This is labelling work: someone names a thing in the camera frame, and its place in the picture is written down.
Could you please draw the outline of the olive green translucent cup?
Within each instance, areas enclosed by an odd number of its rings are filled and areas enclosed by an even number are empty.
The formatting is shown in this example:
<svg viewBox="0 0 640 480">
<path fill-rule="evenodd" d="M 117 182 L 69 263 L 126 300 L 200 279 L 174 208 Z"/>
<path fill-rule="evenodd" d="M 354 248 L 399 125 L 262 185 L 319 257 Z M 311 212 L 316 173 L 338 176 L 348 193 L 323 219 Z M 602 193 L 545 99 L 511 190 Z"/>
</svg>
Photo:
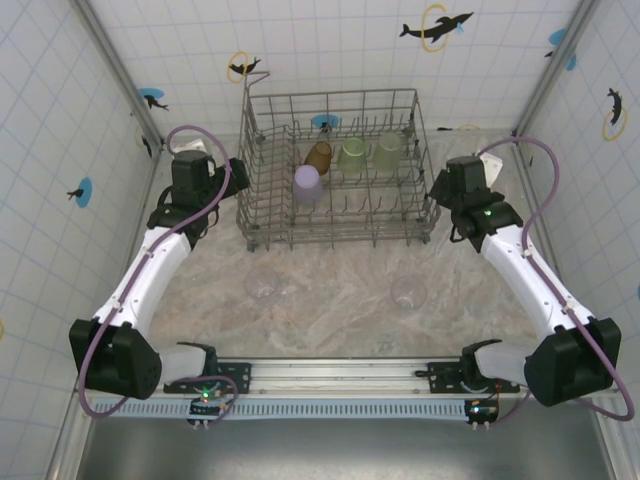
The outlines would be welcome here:
<svg viewBox="0 0 640 480">
<path fill-rule="evenodd" d="M 403 140 L 395 132 L 386 132 L 380 136 L 373 154 L 373 166 L 382 174 L 391 174 L 399 166 L 403 153 Z"/>
</svg>

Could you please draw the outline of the bright green translucent cup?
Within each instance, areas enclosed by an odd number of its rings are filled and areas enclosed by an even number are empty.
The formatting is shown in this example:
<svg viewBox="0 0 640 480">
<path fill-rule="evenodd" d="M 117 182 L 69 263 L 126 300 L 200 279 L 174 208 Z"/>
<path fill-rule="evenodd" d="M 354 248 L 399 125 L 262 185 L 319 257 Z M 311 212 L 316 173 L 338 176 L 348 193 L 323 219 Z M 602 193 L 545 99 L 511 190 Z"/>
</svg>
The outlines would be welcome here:
<svg viewBox="0 0 640 480">
<path fill-rule="evenodd" d="M 362 138 L 346 139 L 340 149 L 337 166 L 345 175 L 359 175 L 366 164 L 366 143 Z"/>
</svg>

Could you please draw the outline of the pale purple plastic cup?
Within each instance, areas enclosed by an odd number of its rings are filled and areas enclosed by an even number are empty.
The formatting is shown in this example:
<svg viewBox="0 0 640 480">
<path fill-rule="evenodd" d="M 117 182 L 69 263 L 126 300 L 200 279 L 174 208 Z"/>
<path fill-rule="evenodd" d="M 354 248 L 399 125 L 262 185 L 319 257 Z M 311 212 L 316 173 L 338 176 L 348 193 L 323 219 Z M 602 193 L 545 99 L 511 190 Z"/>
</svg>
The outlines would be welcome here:
<svg viewBox="0 0 640 480">
<path fill-rule="evenodd" d="M 323 195 L 323 185 L 317 169 L 311 165 L 301 165 L 294 174 L 293 196 L 300 204 L 311 205 Z"/>
</svg>

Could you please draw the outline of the brown plastic cup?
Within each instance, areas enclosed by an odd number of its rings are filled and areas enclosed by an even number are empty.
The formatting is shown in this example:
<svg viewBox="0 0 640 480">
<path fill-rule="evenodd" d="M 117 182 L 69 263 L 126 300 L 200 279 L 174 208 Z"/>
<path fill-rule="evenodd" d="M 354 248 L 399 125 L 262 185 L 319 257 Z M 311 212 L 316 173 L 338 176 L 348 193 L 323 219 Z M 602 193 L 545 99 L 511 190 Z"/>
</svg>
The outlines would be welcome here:
<svg viewBox="0 0 640 480">
<path fill-rule="evenodd" d="M 314 167 L 320 176 L 324 176 L 330 169 L 332 153 L 329 143 L 317 142 L 307 154 L 304 164 Z"/>
</svg>

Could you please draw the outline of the clear faceted plastic cup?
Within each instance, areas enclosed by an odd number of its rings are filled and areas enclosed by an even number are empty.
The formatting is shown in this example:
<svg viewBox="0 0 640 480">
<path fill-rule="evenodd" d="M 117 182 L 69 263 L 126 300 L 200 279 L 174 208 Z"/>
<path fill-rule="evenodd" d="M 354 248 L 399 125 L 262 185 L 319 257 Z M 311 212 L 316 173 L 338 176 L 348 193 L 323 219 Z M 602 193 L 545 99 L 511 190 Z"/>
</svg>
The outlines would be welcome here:
<svg viewBox="0 0 640 480">
<path fill-rule="evenodd" d="M 244 279 L 244 289 L 254 299 L 270 297 L 278 291 L 279 286 L 279 275 L 271 268 L 255 268 Z"/>
<path fill-rule="evenodd" d="M 421 308 L 427 299 L 427 290 L 422 280 L 415 276 L 403 276 L 396 279 L 390 289 L 394 303 L 404 309 Z"/>
</svg>

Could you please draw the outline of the blue circle shark sticker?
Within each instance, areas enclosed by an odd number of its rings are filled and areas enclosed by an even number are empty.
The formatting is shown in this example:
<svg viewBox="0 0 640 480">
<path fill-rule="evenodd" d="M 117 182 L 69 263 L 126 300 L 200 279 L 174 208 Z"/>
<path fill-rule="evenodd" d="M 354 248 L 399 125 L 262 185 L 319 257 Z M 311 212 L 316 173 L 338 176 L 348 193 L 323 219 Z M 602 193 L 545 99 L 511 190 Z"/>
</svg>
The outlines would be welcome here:
<svg viewBox="0 0 640 480">
<path fill-rule="evenodd" d="M 139 89 L 141 98 L 147 103 L 149 109 L 169 110 L 169 106 L 161 102 L 165 97 L 165 93 L 154 87 L 143 87 Z"/>
</svg>

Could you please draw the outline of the blue circle black animal sticker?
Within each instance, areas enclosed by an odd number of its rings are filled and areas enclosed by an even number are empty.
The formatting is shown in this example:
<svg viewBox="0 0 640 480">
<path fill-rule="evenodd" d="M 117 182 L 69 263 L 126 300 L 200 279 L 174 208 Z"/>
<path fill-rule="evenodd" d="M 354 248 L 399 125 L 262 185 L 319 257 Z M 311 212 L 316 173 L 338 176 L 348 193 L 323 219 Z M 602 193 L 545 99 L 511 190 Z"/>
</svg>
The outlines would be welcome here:
<svg viewBox="0 0 640 480">
<path fill-rule="evenodd" d="M 83 178 L 77 188 L 66 193 L 69 201 L 74 201 L 76 205 L 84 209 L 86 208 L 93 195 L 93 182 L 89 177 Z"/>
</svg>

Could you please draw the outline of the blue circle penguin sticker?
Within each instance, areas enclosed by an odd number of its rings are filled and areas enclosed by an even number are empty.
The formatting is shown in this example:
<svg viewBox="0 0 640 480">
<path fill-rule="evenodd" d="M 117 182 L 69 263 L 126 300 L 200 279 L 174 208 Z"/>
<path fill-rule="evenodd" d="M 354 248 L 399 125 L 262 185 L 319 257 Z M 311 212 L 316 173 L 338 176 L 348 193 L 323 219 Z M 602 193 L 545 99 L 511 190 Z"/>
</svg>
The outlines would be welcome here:
<svg viewBox="0 0 640 480">
<path fill-rule="evenodd" d="M 333 114 L 318 114 L 311 119 L 312 126 L 319 131 L 320 135 L 329 135 L 340 125 L 340 118 Z"/>
</svg>

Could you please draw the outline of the grey metal panel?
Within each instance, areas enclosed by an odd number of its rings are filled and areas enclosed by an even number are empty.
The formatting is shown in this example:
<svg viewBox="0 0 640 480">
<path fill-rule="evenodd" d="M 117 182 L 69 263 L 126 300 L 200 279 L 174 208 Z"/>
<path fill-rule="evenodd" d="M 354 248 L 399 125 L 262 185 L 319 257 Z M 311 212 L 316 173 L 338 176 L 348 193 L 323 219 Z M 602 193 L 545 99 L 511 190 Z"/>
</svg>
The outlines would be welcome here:
<svg viewBox="0 0 640 480">
<path fill-rule="evenodd" d="M 46 480 L 615 480 L 595 417 L 534 402 L 490 426 L 416 419 L 77 416 Z"/>
</svg>

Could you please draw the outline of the aluminium table edge rail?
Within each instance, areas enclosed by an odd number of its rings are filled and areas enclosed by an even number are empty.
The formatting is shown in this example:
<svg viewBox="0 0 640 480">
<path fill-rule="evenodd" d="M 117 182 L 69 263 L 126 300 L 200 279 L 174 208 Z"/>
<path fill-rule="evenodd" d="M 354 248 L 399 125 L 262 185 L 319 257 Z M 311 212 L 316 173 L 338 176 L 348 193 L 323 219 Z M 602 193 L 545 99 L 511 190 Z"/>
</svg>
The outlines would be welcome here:
<svg viewBox="0 0 640 480">
<path fill-rule="evenodd" d="M 558 289 L 562 293 L 568 306 L 575 307 L 576 314 L 579 317 L 583 317 L 580 302 L 569 291 L 565 280 L 562 278 L 560 264 L 551 241 L 550 230 L 543 217 L 544 213 L 550 212 L 550 206 L 544 207 L 543 204 L 551 193 L 553 183 L 550 183 L 546 190 L 539 190 L 534 185 L 532 161 L 536 158 L 536 153 L 534 152 L 536 147 L 536 144 L 530 146 L 526 142 L 516 142 L 512 147 L 514 156 L 517 158 L 517 171 L 523 187 L 524 199 L 528 207 L 528 213 L 522 214 L 524 223 L 530 223 L 527 236 L 537 249 L 539 256 L 556 277 L 554 282 L 558 284 Z"/>
<path fill-rule="evenodd" d="M 142 198 L 136 210 L 134 229 L 132 231 L 130 241 L 127 244 L 127 254 L 120 271 L 121 278 L 116 282 L 114 291 L 108 295 L 104 305 L 101 307 L 101 310 L 103 311 L 102 320 L 106 319 L 109 308 L 113 306 L 114 302 L 118 299 L 117 293 L 119 284 L 125 279 L 129 267 L 135 260 L 140 247 L 143 245 L 148 218 L 151 212 L 155 209 L 157 197 L 159 195 L 157 185 L 159 183 L 159 178 L 163 176 L 162 170 L 163 164 L 165 163 L 163 156 L 163 153 L 157 153 L 153 157 L 153 168 L 149 173 L 144 190 L 142 191 Z"/>
</svg>

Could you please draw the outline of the aluminium frame corner post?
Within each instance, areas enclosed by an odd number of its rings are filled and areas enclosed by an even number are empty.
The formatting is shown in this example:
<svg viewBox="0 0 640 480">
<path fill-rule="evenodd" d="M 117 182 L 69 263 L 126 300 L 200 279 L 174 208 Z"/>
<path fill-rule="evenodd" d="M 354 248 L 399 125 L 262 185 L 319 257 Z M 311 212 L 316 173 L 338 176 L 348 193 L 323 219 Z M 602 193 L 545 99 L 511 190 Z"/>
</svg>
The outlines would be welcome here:
<svg viewBox="0 0 640 480">
<path fill-rule="evenodd" d="M 602 0 L 578 1 L 574 14 L 565 29 L 565 35 L 554 49 L 550 63 L 536 84 L 523 114 L 511 131 L 512 134 L 525 135 L 530 132 L 544 103 L 566 70 L 566 65 L 576 53 L 578 44 L 601 3 Z"/>
<path fill-rule="evenodd" d="M 72 9 L 80 18 L 87 35 L 91 39 L 94 47 L 100 54 L 109 72 L 114 77 L 116 85 L 125 97 L 132 116 L 137 120 L 145 137 L 152 149 L 161 152 L 163 149 L 164 136 L 160 133 L 153 120 L 147 104 L 143 101 L 133 79 L 126 69 L 120 55 L 113 42 L 102 25 L 90 0 L 69 0 Z"/>
</svg>

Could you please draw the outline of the blue shapes wall sticker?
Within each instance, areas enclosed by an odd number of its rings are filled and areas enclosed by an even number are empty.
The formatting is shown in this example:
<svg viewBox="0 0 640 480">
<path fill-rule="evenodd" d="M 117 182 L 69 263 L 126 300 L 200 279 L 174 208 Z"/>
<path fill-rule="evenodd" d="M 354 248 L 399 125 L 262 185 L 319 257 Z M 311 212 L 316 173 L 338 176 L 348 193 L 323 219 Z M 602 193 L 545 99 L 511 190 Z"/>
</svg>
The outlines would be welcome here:
<svg viewBox="0 0 640 480">
<path fill-rule="evenodd" d="M 547 54 L 544 55 L 545 58 L 551 58 L 553 56 L 553 54 L 555 53 L 555 50 L 560 46 L 560 44 L 564 40 L 565 35 L 566 35 L 566 29 L 562 28 L 560 30 L 553 32 L 549 36 L 548 42 L 551 45 L 552 49 Z M 566 70 L 572 71 L 576 67 L 576 65 L 577 65 L 577 54 L 575 50 L 572 50 L 571 56 L 566 65 Z"/>
</svg>

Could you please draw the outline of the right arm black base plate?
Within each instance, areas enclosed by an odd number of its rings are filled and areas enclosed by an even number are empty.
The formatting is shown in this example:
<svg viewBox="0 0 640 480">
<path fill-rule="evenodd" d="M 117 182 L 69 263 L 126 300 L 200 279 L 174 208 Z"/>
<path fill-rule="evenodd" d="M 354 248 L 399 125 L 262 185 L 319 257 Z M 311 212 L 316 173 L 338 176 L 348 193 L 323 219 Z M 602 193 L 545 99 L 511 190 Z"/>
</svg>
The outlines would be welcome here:
<svg viewBox="0 0 640 480">
<path fill-rule="evenodd" d="M 502 379 L 464 380 L 459 361 L 436 361 L 426 364 L 425 379 L 434 394 L 491 395 L 519 393 L 521 387 Z"/>
</svg>

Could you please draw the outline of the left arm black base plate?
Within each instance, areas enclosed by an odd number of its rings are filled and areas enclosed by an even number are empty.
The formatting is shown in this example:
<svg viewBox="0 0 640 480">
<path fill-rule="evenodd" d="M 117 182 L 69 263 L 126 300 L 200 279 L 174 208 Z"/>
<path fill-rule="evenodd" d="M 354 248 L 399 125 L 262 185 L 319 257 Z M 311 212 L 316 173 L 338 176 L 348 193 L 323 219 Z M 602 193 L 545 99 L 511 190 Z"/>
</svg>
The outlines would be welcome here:
<svg viewBox="0 0 640 480">
<path fill-rule="evenodd" d="M 218 363 L 217 376 L 231 379 L 237 387 L 239 394 L 249 392 L 251 382 L 252 364 L 248 362 L 220 362 Z M 195 382 L 173 382 L 163 386 L 166 394 L 211 394 L 216 391 L 233 394 L 233 388 L 227 380 L 197 380 Z"/>
</svg>

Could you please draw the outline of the aluminium mounting rail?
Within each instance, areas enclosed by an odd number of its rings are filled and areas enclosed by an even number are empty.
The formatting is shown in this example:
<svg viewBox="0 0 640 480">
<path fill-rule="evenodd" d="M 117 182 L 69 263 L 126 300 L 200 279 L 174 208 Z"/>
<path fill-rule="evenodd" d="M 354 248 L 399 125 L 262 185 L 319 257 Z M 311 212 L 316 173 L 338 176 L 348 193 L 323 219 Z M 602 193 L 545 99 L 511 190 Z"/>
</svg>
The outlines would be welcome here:
<svg viewBox="0 0 640 480">
<path fill-rule="evenodd" d="M 178 361 L 172 366 L 162 350 L 154 360 L 88 360 L 87 369 L 79 369 L 75 393 L 86 403 L 99 397 L 113 401 L 149 400 L 153 397 L 196 397 L 195 394 L 166 394 L 163 381 L 171 374 L 185 373 L 188 366 Z M 218 362 L 252 364 L 246 398 L 329 399 L 329 398 L 407 398 L 410 396 L 484 397 L 474 394 L 434 394 L 425 379 L 426 364 L 459 361 L 456 357 L 428 358 L 220 358 Z M 496 377 L 525 384 L 512 375 Z"/>
</svg>

